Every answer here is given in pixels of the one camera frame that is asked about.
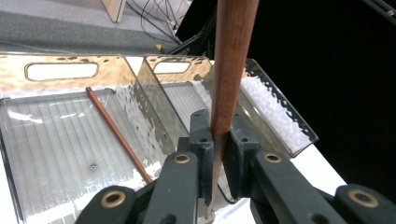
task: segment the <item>thin brown stick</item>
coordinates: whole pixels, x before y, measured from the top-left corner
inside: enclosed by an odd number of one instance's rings
[[[212,199],[248,55],[259,0],[219,0],[216,25],[215,78],[213,82],[211,132],[215,143]],[[209,218],[213,201],[205,210]]]
[[[123,148],[125,149],[125,152],[131,158],[131,160],[134,163],[134,166],[136,167],[136,169],[139,171],[139,173],[142,175],[142,177],[146,180],[146,182],[151,183],[152,179],[146,173],[145,168],[142,166],[142,164],[140,163],[139,159],[136,157],[136,155],[132,151],[132,149],[129,146],[128,142],[123,137],[123,135],[120,132],[120,130],[117,128],[117,125],[114,123],[113,119],[108,115],[108,113],[105,110],[105,108],[103,107],[102,103],[98,100],[98,97],[95,94],[95,92],[91,89],[91,87],[87,87],[85,89],[85,91],[88,93],[88,95],[90,96],[91,101],[96,106],[96,108],[99,110],[99,112],[102,115],[102,117],[105,119],[105,121],[106,121],[107,125],[110,127],[111,131],[113,131],[113,133],[116,135],[117,139],[122,144]]]

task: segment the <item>wooden dowel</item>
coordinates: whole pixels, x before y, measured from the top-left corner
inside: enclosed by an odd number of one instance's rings
[[[91,101],[96,106],[96,108],[99,110],[102,117],[105,119],[105,121],[106,121],[107,125],[110,127],[111,131],[113,131],[113,133],[116,135],[117,139],[122,144],[126,153],[128,154],[128,156],[131,158],[132,162],[134,163],[134,166],[136,167],[136,169],[139,171],[139,173],[142,175],[142,177],[146,180],[147,183],[151,183],[152,179],[146,173],[145,168],[143,167],[143,165],[140,163],[139,159],[136,157],[136,155],[132,151],[128,142],[126,141],[126,139],[124,138],[124,136],[122,135],[120,130],[117,128],[117,125],[114,123],[113,119],[108,115],[107,111],[103,107],[102,103],[99,101],[95,92],[92,90],[91,87],[87,87],[85,89],[85,91],[88,93]]]
[[[211,132],[215,143],[212,199],[248,55],[259,0],[219,0],[216,25],[215,77],[213,82]],[[209,218],[212,203],[205,210]]]

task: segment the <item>wood piece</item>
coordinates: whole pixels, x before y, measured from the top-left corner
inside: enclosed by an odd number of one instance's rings
[[[215,143],[212,198],[215,198],[228,133],[233,121],[241,76],[259,0],[219,0],[216,26],[215,77],[211,132]],[[211,214],[212,203],[205,210]]]
[[[93,104],[96,106],[96,108],[99,110],[102,117],[105,119],[105,121],[106,121],[107,125],[110,127],[111,131],[113,131],[113,133],[116,135],[117,139],[122,144],[123,148],[125,149],[125,152],[131,158],[136,169],[139,171],[139,173],[142,175],[142,177],[146,180],[147,183],[151,183],[152,179],[146,173],[145,168],[143,167],[143,165],[140,163],[139,159],[134,154],[134,151],[129,146],[128,142],[126,141],[126,139],[124,138],[124,136],[122,135],[120,130],[117,128],[117,125],[114,123],[113,119],[108,115],[107,111],[103,107],[102,103],[99,101],[95,92],[92,90],[91,87],[87,87],[85,90],[88,93]]]

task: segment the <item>gray carpet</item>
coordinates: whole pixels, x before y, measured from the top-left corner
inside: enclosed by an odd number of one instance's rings
[[[164,35],[151,35],[169,40]],[[163,44],[165,50],[177,45],[155,40],[142,31],[0,11],[0,51],[3,52],[46,52],[51,49],[59,52],[142,56],[159,53],[156,44]]]

